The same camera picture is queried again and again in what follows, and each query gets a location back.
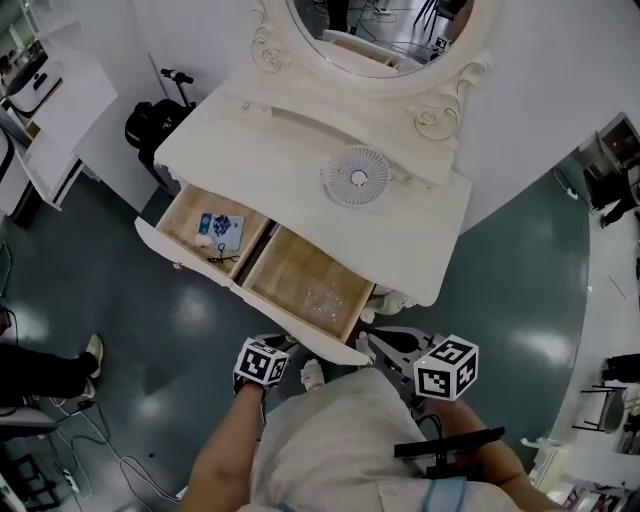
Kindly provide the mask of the white rounded appliance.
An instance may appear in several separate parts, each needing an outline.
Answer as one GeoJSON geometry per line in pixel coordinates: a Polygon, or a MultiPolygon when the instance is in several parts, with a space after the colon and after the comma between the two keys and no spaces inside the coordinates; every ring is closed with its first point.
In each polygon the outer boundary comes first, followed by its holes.
{"type": "Polygon", "coordinates": [[[61,81],[61,65],[40,51],[9,83],[6,98],[20,116],[31,118],[61,81]]]}
{"type": "Polygon", "coordinates": [[[28,227],[42,203],[31,183],[18,145],[0,125],[0,219],[8,218],[18,227],[28,227]]]}

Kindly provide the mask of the white dressing table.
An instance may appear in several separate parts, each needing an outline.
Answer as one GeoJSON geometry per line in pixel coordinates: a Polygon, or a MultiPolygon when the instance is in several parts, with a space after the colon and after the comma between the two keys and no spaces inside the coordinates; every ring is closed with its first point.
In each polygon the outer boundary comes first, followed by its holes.
{"type": "Polygon", "coordinates": [[[451,173],[447,184],[429,191],[391,182],[373,203],[345,207],[328,198],[321,176],[345,145],[216,90],[155,158],[186,182],[282,224],[361,277],[420,306],[433,305],[461,230],[470,181],[451,173]]]}

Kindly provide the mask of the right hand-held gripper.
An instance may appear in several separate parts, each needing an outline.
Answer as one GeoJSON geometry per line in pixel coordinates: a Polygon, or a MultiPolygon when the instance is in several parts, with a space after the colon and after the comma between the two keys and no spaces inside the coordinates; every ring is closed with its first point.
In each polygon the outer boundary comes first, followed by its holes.
{"type": "Polygon", "coordinates": [[[453,402],[478,378],[479,347],[455,335],[386,326],[372,330],[372,343],[415,397],[453,402]]]}

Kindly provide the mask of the person's white shirt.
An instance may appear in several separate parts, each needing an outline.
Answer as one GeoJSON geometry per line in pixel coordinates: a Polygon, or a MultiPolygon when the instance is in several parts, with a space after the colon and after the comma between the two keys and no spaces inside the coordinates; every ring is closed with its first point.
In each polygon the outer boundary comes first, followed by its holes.
{"type": "MultiPolygon", "coordinates": [[[[423,512],[432,480],[394,446],[424,438],[391,382],[367,367],[287,399],[267,416],[242,512],[423,512]]],[[[468,481],[461,512],[524,512],[468,481]]]]}

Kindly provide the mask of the person's right shoe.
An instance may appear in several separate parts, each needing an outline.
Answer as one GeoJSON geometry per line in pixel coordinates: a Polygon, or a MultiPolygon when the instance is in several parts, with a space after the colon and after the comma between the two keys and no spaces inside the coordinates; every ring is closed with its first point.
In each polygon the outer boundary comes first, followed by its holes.
{"type": "Polygon", "coordinates": [[[377,355],[374,350],[370,347],[369,344],[369,336],[365,331],[361,331],[356,340],[355,340],[355,348],[358,352],[362,353],[367,357],[366,366],[374,366],[376,363],[377,355]]]}

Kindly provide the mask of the white shelf cabinet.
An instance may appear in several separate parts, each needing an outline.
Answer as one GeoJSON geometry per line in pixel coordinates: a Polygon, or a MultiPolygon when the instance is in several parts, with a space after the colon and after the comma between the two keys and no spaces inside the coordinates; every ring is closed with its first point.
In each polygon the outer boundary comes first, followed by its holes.
{"type": "Polygon", "coordinates": [[[37,129],[23,158],[42,200],[56,210],[85,165],[81,139],[117,98],[99,61],[90,54],[73,0],[19,0],[35,40],[48,56],[43,71],[54,78],[30,117],[37,129]]]}

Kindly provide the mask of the large white wooden drawer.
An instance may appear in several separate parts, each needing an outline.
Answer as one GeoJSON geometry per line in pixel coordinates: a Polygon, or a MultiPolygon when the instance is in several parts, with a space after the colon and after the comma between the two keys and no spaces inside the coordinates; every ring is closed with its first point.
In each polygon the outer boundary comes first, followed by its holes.
{"type": "Polygon", "coordinates": [[[231,290],[266,315],[293,339],[322,359],[343,366],[365,366],[367,357],[347,345],[374,284],[313,244],[280,225],[246,278],[231,290]],[[304,309],[313,286],[338,290],[344,307],[336,324],[316,322],[304,309]]]}

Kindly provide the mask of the white carved furniture piece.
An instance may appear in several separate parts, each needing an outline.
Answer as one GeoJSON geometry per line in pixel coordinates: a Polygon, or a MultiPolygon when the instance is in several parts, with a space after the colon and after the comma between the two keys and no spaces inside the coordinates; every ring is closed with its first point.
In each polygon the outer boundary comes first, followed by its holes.
{"type": "Polygon", "coordinates": [[[548,438],[520,443],[537,451],[533,487],[571,512],[622,512],[640,491],[640,455],[548,438]]]}

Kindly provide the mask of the black chest-mounted device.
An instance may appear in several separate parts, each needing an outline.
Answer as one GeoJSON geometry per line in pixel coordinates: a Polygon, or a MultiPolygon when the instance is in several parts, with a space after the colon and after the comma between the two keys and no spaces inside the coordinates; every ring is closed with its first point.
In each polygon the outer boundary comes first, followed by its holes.
{"type": "Polygon", "coordinates": [[[487,444],[500,441],[505,434],[504,427],[485,428],[463,435],[442,437],[394,446],[393,455],[404,461],[432,459],[434,463],[424,470],[424,478],[442,480],[462,477],[469,481],[484,482],[484,464],[480,461],[462,463],[455,460],[457,455],[475,451],[487,444]]]}

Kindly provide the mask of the black frame grey stool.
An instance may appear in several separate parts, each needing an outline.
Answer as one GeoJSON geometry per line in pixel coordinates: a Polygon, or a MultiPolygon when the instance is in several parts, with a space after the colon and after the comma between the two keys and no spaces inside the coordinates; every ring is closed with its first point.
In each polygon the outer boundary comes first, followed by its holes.
{"type": "Polygon", "coordinates": [[[604,434],[614,433],[621,426],[624,419],[624,396],[626,390],[626,387],[606,385],[592,385],[590,389],[581,390],[581,395],[603,395],[603,403],[597,422],[583,419],[574,423],[572,428],[604,434]]]}

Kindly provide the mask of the small white wooden drawer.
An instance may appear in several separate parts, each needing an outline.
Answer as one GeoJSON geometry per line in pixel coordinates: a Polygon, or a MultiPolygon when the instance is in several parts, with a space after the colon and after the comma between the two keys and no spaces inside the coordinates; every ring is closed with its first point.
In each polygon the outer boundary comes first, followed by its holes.
{"type": "Polygon", "coordinates": [[[170,261],[174,268],[192,270],[222,287],[230,288],[271,224],[271,219],[240,203],[187,185],[154,226],[137,218],[135,229],[147,247],[170,261]],[[218,249],[203,249],[195,245],[194,239],[203,213],[244,218],[238,251],[220,252],[218,249]]]}

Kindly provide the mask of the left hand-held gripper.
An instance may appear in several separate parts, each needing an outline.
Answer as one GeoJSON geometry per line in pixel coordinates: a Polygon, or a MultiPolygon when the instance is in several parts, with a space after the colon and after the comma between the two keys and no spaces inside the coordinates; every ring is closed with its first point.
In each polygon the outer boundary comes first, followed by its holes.
{"type": "Polygon", "coordinates": [[[277,384],[289,362],[292,339],[287,335],[259,335],[247,338],[237,357],[233,375],[263,387],[277,384]]]}

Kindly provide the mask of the white round desk fan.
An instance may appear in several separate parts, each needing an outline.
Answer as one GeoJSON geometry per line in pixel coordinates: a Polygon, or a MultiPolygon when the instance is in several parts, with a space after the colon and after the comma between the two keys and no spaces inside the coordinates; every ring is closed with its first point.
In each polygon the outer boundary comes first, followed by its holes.
{"type": "Polygon", "coordinates": [[[392,180],[386,158],[365,145],[346,147],[320,174],[328,197],[345,207],[361,207],[376,201],[392,180]]]}

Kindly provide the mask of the oval white-framed mirror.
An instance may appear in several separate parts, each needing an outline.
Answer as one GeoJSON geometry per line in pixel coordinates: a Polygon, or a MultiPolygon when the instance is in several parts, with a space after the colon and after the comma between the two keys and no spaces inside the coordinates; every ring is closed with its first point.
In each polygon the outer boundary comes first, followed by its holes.
{"type": "Polygon", "coordinates": [[[252,57],[266,71],[296,62],[371,97],[404,98],[417,131],[446,141],[458,130],[469,89],[491,65],[485,44],[499,6],[500,0],[467,0],[453,21],[456,38],[439,36],[416,57],[400,43],[375,43],[340,31],[325,30],[315,38],[294,0],[255,0],[260,23],[252,57]]]}

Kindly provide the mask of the person's left forearm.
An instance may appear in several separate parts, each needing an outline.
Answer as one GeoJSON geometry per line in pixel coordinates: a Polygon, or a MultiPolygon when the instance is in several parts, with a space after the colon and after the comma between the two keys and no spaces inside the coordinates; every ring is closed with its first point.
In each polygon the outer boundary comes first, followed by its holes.
{"type": "Polygon", "coordinates": [[[249,502],[263,389],[247,383],[193,466],[182,512],[237,512],[249,502]]]}

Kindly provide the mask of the clear plastic bag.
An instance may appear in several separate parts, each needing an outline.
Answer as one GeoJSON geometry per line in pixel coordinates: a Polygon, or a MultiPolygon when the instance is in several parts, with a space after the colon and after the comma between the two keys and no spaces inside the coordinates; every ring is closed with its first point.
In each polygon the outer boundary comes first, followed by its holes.
{"type": "Polygon", "coordinates": [[[344,307],[343,295],[334,288],[311,287],[304,299],[304,309],[316,322],[336,324],[344,307]]]}

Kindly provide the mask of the black backpack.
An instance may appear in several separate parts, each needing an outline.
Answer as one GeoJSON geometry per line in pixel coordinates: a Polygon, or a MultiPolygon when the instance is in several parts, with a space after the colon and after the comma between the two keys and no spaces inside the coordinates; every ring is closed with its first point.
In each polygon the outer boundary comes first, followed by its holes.
{"type": "Polygon", "coordinates": [[[136,105],[125,123],[124,135],[126,141],[138,150],[138,158],[144,165],[154,164],[155,151],[195,106],[195,103],[185,106],[170,99],[136,105]]]}

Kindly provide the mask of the grey wooden cabinet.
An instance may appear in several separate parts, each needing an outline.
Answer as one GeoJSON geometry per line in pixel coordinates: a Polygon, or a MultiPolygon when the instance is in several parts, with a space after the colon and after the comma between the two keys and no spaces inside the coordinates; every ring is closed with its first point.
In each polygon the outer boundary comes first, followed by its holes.
{"type": "Polygon", "coordinates": [[[602,210],[629,189],[628,171],[640,165],[640,132],[621,112],[580,146],[591,205],[602,210]]]}

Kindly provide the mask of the person's shoe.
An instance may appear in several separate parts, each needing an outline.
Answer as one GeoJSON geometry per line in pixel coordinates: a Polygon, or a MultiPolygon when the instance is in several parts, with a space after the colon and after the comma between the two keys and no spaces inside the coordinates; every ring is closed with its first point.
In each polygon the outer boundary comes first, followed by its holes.
{"type": "Polygon", "coordinates": [[[300,378],[306,392],[314,391],[326,383],[323,368],[316,358],[304,363],[300,370],[300,378]]]}
{"type": "Polygon", "coordinates": [[[376,363],[377,355],[374,350],[370,347],[369,344],[369,336],[365,331],[361,331],[356,340],[355,340],[355,348],[358,352],[362,353],[367,357],[366,366],[374,366],[376,363]]]}

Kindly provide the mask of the light blue face mask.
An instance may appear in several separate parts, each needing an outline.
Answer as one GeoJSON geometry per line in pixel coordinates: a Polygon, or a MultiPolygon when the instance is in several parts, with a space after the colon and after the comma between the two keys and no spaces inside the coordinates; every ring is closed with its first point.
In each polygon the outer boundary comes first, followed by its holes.
{"type": "Polygon", "coordinates": [[[432,480],[423,501],[422,511],[461,512],[467,484],[464,477],[432,480]]]}

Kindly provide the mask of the black scooter handlebar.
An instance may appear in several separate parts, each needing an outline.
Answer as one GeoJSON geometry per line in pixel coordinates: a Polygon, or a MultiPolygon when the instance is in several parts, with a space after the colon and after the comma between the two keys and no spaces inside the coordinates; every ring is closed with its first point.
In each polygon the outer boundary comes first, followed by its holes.
{"type": "Polygon", "coordinates": [[[194,78],[181,72],[181,71],[177,71],[175,69],[167,69],[167,68],[161,68],[160,69],[160,74],[164,77],[167,78],[169,80],[171,80],[177,87],[178,92],[180,94],[180,97],[185,105],[186,108],[193,110],[196,107],[196,102],[195,101],[190,101],[184,90],[183,90],[183,85],[192,85],[194,83],[194,78]]]}

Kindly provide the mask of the person's right forearm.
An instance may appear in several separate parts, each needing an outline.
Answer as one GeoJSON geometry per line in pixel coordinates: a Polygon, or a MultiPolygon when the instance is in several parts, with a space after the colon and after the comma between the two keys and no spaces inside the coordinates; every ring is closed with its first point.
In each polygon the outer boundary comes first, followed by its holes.
{"type": "MultiPolygon", "coordinates": [[[[427,399],[426,405],[439,417],[445,437],[461,436],[486,428],[463,401],[427,399]]],[[[544,493],[532,486],[520,459],[503,441],[462,452],[457,460],[461,463],[480,462],[485,481],[499,487],[524,512],[544,512],[555,508],[544,493]]]]}

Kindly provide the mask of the person's left shoe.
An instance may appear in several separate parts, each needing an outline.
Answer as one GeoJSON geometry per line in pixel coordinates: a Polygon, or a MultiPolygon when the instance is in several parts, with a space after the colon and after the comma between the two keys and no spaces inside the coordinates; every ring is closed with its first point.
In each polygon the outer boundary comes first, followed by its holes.
{"type": "Polygon", "coordinates": [[[316,358],[304,363],[300,370],[300,378],[306,392],[314,391],[326,383],[323,368],[316,358]]]}

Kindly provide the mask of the blue patterned booklet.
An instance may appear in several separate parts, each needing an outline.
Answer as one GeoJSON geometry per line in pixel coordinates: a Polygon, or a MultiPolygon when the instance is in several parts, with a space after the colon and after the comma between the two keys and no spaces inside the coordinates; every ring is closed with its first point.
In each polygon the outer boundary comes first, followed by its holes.
{"type": "Polygon", "coordinates": [[[244,218],[242,216],[203,213],[197,234],[209,235],[213,238],[216,241],[214,249],[234,252],[240,249],[243,228],[244,218]]]}

